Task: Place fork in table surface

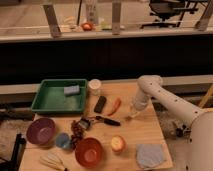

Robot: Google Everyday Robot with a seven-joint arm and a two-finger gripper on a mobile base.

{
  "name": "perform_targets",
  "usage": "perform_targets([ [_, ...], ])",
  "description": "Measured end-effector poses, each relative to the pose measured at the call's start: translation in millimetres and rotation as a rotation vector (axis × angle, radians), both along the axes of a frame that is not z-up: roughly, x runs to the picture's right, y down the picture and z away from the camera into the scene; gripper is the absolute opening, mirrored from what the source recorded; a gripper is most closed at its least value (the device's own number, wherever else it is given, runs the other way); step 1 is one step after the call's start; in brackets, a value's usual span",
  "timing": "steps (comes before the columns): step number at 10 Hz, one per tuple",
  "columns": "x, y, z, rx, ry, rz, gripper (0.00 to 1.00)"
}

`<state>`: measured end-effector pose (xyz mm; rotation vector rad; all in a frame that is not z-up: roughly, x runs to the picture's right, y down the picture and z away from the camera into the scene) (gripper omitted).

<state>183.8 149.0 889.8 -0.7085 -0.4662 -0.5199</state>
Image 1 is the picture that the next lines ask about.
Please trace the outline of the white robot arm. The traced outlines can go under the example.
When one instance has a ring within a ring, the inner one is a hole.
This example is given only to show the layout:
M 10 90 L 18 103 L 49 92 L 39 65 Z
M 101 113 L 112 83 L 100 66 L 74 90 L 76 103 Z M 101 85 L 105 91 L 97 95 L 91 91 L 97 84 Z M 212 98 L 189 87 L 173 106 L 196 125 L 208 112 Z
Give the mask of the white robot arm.
M 163 79 L 158 75 L 144 75 L 137 80 L 138 91 L 133 98 L 133 107 L 144 110 L 151 97 L 190 128 L 187 171 L 213 171 L 213 112 L 176 96 L 162 87 Z

